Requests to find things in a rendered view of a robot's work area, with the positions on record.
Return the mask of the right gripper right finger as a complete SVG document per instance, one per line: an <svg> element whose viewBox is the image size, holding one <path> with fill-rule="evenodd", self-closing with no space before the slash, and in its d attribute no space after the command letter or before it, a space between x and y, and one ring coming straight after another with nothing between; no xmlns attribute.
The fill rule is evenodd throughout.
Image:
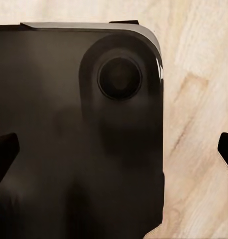
<svg viewBox="0 0 228 239"><path fill-rule="evenodd" d="M218 143L218 151L222 155L225 162L228 164L228 133L223 132Z"/></svg>

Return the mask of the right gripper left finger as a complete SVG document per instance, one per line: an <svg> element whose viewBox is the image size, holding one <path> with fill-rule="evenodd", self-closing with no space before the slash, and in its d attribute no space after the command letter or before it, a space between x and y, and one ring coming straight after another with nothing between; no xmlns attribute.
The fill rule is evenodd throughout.
<svg viewBox="0 0 228 239"><path fill-rule="evenodd" d="M0 182L19 152L20 145L15 132L0 136Z"/></svg>

